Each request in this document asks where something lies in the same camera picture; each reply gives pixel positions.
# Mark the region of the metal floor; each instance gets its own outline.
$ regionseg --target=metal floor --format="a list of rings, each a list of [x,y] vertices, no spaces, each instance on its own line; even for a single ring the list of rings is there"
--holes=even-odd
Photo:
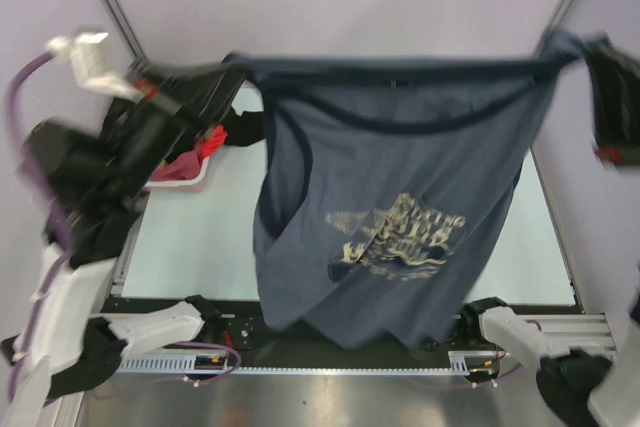
[[[152,378],[120,374],[99,391]],[[524,370],[499,381],[498,388],[477,389],[460,378],[232,375],[197,389],[181,382],[154,384],[122,399],[90,399],[88,405],[90,427],[563,425]],[[84,415],[77,425],[87,425]]]

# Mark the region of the red wire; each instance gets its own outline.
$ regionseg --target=red wire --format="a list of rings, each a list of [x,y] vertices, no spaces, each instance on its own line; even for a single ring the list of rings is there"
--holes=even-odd
[[[229,332],[227,332],[226,330],[223,330],[222,337],[227,342],[227,346],[233,349],[233,340],[231,340],[231,336],[229,335]]]

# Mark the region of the graphic print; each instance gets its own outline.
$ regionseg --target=graphic print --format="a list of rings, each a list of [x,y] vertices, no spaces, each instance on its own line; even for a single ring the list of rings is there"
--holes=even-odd
[[[325,222],[353,240],[341,262],[365,266],[388,280],[425,279],[435,274],[464,239],[467,219],[402,193],[388,210],[331,212]]]

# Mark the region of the metal frame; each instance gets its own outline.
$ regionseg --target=metal frame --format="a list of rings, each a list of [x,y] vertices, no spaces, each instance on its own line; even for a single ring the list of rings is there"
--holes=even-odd
[[[556,7],[550,21],[548,24],[548,28],[553,28],[556,27],[558,25],[561,25],[562,22],[564,21],[564,19],[567,17],[569,11],[571,10],[572,5],[574,4],[576,0],[560,0],[560,2],[558,3],[558,6]],[[111,17],[111,19],[114,22],[114,25],[116,26],[116,28],[119,30],[120,35],[123,38],[123,41],[125,42],[125,44],[127,45],[127,48],[129,49],[131,55],[134,57],[134,62],[133,65],[138,65],[142,62],[146,62],[148,57],[145,54],[142,45],[140,44],[133,28],[131,27],[131,24],[129,23],[124,11],[122,10],[122,7],[119,3],[118,0],[101,0],[101,2],[103,3],[105,9],[107,10],[109,16]],[[550,196],[548,195],[548,189],[546,186],[546,182],[544,179],[544,175],[542,174],[542,172],[540,171],[538,162],[535,159],[535,148],[532,149],[533,154],[534,154],[534,162],[536,165],[536,169],[538,171],[538,177],[540,179],[540,182],[542,183],[542,189],[543,192],[545,194],[545,199],[547,201],[547,207],[549,209],[549,212],[551,214],[551,219],[553,221],[553,225],[554,225],[554,229],[556,232],[556,237],[558,238],[564,259],[565,259],[565,264],[567,266],[568,272],[570,277],[573,279],[574,276],[572,275],[572,268],[573,268],[573,263],[571,261],[571,258],[565,248],[565,240],[564,240],[564,235],[562,233],[562,230],[560,229],[556,218],[557,218],[557,210],[554,208],[553,205],[553,201],[550,198]],[[577,289],[574,288],[574,295],[576,295],[576,301],[579,305],[582,305],[580,302],[580,298],[579,298],[579,293],[577,292]],[[563,322],[563,321],[569,321],[570,319],[564,316],[559,316],[559,315],[552,315],[550,316],[553,322]],[[538,321],[543,321],[545,319],[543,319],[540,316],[537,316],[537,319],[539,319]],[[589,321],[591,319],[599,319],[599,321],[602,323],[602,325],[607,326],[607,332],[608,332],[608,325],[606,324],[606,319],[604,318],[604,316],[579,316],[579,318],[575,318],[575,320],[579,320],[581,322],[584,321]],[[575,336],[575,332],[570,332],[571,329],[568,329],[568,335],[569,336]],[[611,334],[610,333],[603,333],[603,332],[596,332],[593,333],[592,336],[592,340],[595,343],[595,345],[599,345],[599,342],[611,342],[611,345],[613,345],[613,347],[609,347],[609,352],[611,354],[615,353],[615,344],[613,343],[613,339],[611,338]],[[489,354],[489,352],[482,352],[482,351],[458,351],[456,352],[457,356],[462,356],[463,359],[467,359],[467,358],[474,358],[474,357],[478,357],[478,356],[483,356],[483,355],[487,355]],[[459,359],[459,357],[453,357],[453,361],[457,362],[456,359]],[[457,364],[453,364],[452,363],[452,368],[456,368],[456,369],[460,369],[462,367],[461,364],[457,363]],[[80,413],[80,409],[81,409],[81,403],[83,400],[83,393],[80,394],[75,394],[72,396],[67,396],[64,397],[63,399],[61,399],[59,402],[57,402],[56,404],[57,407],[54,407],[53,411],[50,411],[49,413],[47,413],[46,415],[44,415],[41,419],[41,423],[40,425],[42,426],[51,426],[51,427],[68,427],[70,425],[75,425],[75,423],[77,422],[77,418],[78,415]]]
[[[115,318],[122,319],[140,314],[120,314]],[[611,336],[604,315],[521,315],[521,319],[533,322],[558,346],[565,350],[579,347],[592,355],[614,358],[617,355],[616,345]],[[288,368],[288,367],[256,367],[248,366],[238,369],[237,374],[249,375],[350,375],[350,376],[467,376],[468,365],[474,359],[491,359],[495,350],[469,348],[454,343],[446,345],[449,367],[429,367],[429,360],[424,368]],[[118,372],[137,374],[175,374],[175,375],[211,375],[219,374],[226,369],[196,369],[197,356],[224,355],[222,351],[158,349],[149,354],[130,359],[122,363]]]
[[[565,18],[567,17],[568,13],[570,12],[571,7],[575,1],[576,0],[560,0],[548,22],[548,25],[545,31],[561,25],[565,20]],[[114,25],[120,32],[120,35],[122,36],[122,39],[127,45],[127,48],[129,49],[131,55],[134,57],[134,61],[132,65],[136,66],[136,65],[147,63],[149,61],[149,58],[146,55],[119,0],[101,0],[101,2],[105,6],[105,9],[107,10],[111,19],[113,20]],[[576,266],[574,265],[571,255],[568,252],[568,249],[566,247],[566,240],[565,240],[566,236],[562,232],[561,226],[558,222],[557,209],[554,205],[553,198],[549,193],[548,185],[547,185],[547,182],[545,181],[544,174],[540,169],[539,163],[536,159],[535,146],[532,147],[531,150],[532,150],[534,164],[536,167],[538,178],[540,180],[542,191],[545,196],[547,210],[550,213],[555,236],[560,246],[560,251],[562,253],[565,268],[569,275],[570,285],[573,290],[573,295],[575,299],[575,306],[570,307],[569,310],[567,310],[567,306],[557,306],[558,307],[557,309],[552,309],[552,310],[554,312],[557,311],[557,313],[576,313],[576,312],[584,313],[584,310],[583,310],[584,304],[582,302],[582,299],[580,298],[578,286],[576,285],[576,279],[578,278],[578,276],[574,275],[574,270]],[[122,283],[124,281],[124,278],[120,276],[115,280],[116,280],[115,284],[112,285],[113,290],[110,293],[113,293],[116,296],[118,296],[122,291]],[[520,309],[519,307],[517,307],[516,311],[518,313],[525,313],[525,312],[526,313],[548,313],[549,307],[554,307],[554,306],[544,306],[542,309],[538,309],[536,308],[536,306],[522,306],[522,307],[523,309]]]

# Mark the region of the red cloth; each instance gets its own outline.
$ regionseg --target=red cloth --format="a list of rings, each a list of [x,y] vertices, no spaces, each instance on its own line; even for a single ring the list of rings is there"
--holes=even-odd
[[[216,150],[224,144],[225,139],[229,134],[222,125],[218,125],[213,131],[213,135],[201,143],[200,145],[200,160],[204,160],[213,154]]]
[[[169,165],[156,169],[149,180],[152,182],[167,182],[169,180],[195,179],[200,173],[202,161],[224,144],[227,135],[229,134],[224,130],[224,127],[218,125],[209,139],[198,142],[195,149],[180,154]]]
[[[168,180],[191,180],[200,173],[200,159],[196,150],[184,152],[169,165],[156,169],[151,174],[152,182],[166,182]]]

